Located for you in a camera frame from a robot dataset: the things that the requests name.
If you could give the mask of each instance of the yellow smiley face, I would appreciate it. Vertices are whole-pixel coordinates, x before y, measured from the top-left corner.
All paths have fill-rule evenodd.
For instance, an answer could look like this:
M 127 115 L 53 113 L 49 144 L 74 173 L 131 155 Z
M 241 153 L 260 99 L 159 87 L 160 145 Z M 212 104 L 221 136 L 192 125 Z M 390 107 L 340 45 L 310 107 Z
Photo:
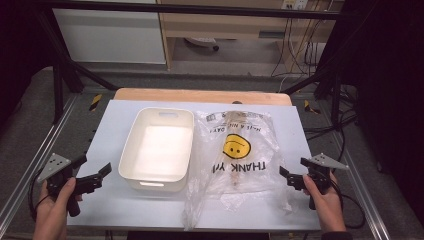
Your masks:
M 223 152 L 232 159 L 244 158 L 250 153 L 250 143 L 237 134 L 228 134 Z

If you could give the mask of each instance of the white cabinet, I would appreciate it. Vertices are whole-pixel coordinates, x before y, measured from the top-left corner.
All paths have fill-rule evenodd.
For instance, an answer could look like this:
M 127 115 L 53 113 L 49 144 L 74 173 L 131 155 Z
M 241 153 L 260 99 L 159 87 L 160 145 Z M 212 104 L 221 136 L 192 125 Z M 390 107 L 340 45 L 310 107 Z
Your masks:
M 54 9 L 54 13 L 75 61 L 165 64 L 157 13 L 68 9 Z

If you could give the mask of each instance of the finger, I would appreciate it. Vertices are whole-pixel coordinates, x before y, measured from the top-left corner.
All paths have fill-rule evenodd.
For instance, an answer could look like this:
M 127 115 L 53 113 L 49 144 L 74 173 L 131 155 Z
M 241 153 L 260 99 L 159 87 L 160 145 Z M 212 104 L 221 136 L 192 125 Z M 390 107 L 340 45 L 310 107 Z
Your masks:
M 69 197 L 72 195 L 75 189 L 76 179 L 70 178 L 59 192 L 59 196 L 56 199 L 56 205 L 66 207 Z
M 309 194 L 315 199 L 315 197 L 321 196 L 317 185 L 308 175 L 303 175 L 303 182 L 305 183 L 305 187 L 308 190 Z
M 303 193 L 308 195 L 308 196 L 311 195 L 307 189 L 303 189 Z
M 75 196 L 75 200 L 77 200 L 78 202 L 81 202 L 82 201 L 82 195 Z
M 47 195 L 49 195 L 49 191 L 47 190 L 47 181 L 44 180 L 43 184 L 41 185 L 39 201 L 41 201 L 41 199 L 45 198 Z
M 331 180 L 333 180 L 333 182 L 337 183 L 336 176 L 334 176 L 332 171 L 330 171 L 330 178 L 331 178 Z

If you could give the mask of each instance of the grey floor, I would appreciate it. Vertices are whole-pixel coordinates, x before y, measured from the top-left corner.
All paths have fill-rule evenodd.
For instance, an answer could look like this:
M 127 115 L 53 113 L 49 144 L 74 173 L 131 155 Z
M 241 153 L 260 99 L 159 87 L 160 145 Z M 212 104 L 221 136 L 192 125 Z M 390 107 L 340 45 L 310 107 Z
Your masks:
M 269 77 L 279 59 L 277 46 L 273 41 L 218 40 L 220 50 L 192 46 L 182 39 L 176 43 L 173 68 L 164 66 L 87 64 L 93 71 L 106 80 L 125 87 L 206 89 L 276 92 L 291 86 L 299 77 L 306 75 L 282 75 Z M 275 74 L 285 73 L 282 64 Z M 86 90 L 82 94 L 65 96 L 75 97 L 76 104 L 59 137 L 50 152 L 61 152 L 69 158 L 76 157 L 90 146 L 108 99 L 114 92 L 99 88 L 92 81 L 83 78 Z M 304 110 L 304 101 L 309 100 L 311 107 L 325 111 L 329 101 L 315 101 L 312 95 L 314 85 L 302 89 L 291 96 L 298 107 L 302 125 L 306 128 L 328 126 L 325 114 L 315 114 Z M 39 147 L 48 135 L 53 120 L 53 82 L 49 69 L 36 74 L 27 89 L 16 112 L 1 129 L 0 136 L 0 207 L 3 209 L 10 199 L 21 176 L 37 155 Z M 88 108 L 96 93 L 103 97 L 96 111 Z M 350 124 L 344 129 L 346 148 L 355 161 L 361 178 L 366 184 L 381 219 L 387 228 L 390 239 L 424 239 L 424 230 L 413 211 L 403 199 L 393 178 L 377 171 L 377 163 L 361 132 L 360 125 Z M 333 133 L 309 141 L 312 154 L 324 152 L 336 158 L 340 153 Z M 336 172 L 342 191 L 355 197 L 352 184 L 343 172 Z M 33 223 L 29 217 L 26 198 L 17 204 L 17 212 L 9 225 L 4 239 L 31 238 Z M 360 220 L 358 209 L 346 201 L 345 219 L 348 224 Z M 374 239 L 368 225 L 361 229 L 350 229 L 355 239 Z M 114 231 L 116 239 L 125 239 L 125 232 Z M 103 239 L 103 230 L 72 229 L 70 239 Z M 303 239 L 304 233 L 272 233 L 272 239 Z M 310 233 L 308 239 L 319 238 L 319 233 Z

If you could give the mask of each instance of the black metal pole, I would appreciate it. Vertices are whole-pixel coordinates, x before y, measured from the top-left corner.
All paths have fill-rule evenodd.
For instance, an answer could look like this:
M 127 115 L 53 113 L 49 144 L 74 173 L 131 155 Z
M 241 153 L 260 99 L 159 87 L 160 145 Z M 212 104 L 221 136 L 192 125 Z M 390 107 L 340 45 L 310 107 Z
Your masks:
M 85 75 L 86 77 L 90 78 L 91 80 L 95 81 L 96 83 L 102 85 L 103 87 L 107 88 L 108 90 L 116 91 L 120 89 L 120 87 L 113 85 L 112 83 L 109 83 L 108 81 L 104 80 L 103 78 L 97 76 L 96 74 L 92 73 L 90 70 L 84 68 L 83 66 L 79 65 L 75 61 L 73 61 L 70 57 L 66 58 L 67 62 L 74 67 L 75 70 L 77 70 L 79 73 Z
M 62 73 L 59 64 L 53 65 L 53 80 L 54 80 L 54 119 L 53 124 L 56 124 L 63 114 L 63 85 Z
M 57 35 L 55 34 L 54 30 L 52 29 L 44 11 L 37 12 L 36 9 L 34 9 L 34 15 L 37 18 L 37 21 L 40 23 L 41 27 L 43 28 L 47 38 L 49 39 L 51 49 L 55 53 L 54 60 L 59 63 L 63 80 L 65 80 L 66 84 L 72 92 L 81 92 L 82 89 L 84 89 L 84 86 L 81 83 L 76 72 L 68 67 L 69 65 L 66 63 L 65 59 L 67 53 L 64 50 L 62 44 L 60 43 L 59 39 L 57 38 Z
M 94 2 L 94 1 L 72 1 L 72 0 L 38 0 L 38 1 L 35 1 L 35 3 L 38 6 L 48 7 L 48 8 L 98 10 L 98 11 L 185 13 L 185 14 L 209 14 L 209 15 L 227 15 L 227 16 L 300 18 L 300 19 L 347 20 L 347 21 L 355 21 L 358 18 L 357 15 L 351 14 L 351 13 L 339 13 L 339 12 L 331 12 L 331 11 L 267 9 L 267 8 L 122 3 L 122 2 Z
M 316 72 L 314 75 L 308 77 L 307 79 L 285 89 L 285 90 L 281 90 L 277 93 L 285 93 L 287 95 L 291 95 L 295 92 L 297 92 L 299 89 L 302 89 L 306 86 L 308 86 L 311 83 L 314 82 L 320 82 L 322 79 L 328 77 L 329 75 L 329 71 L 327 69 L 321 69 L 321 71 Z
M 335 127 L 336 131 L 339 131 L 342 127 L 341 123 L 339 122 L 340 87 L 340 73 L 337 73 L 333 82 L 333 99 L 331 103 L 331 122 L 333 123 L 333 126 Z

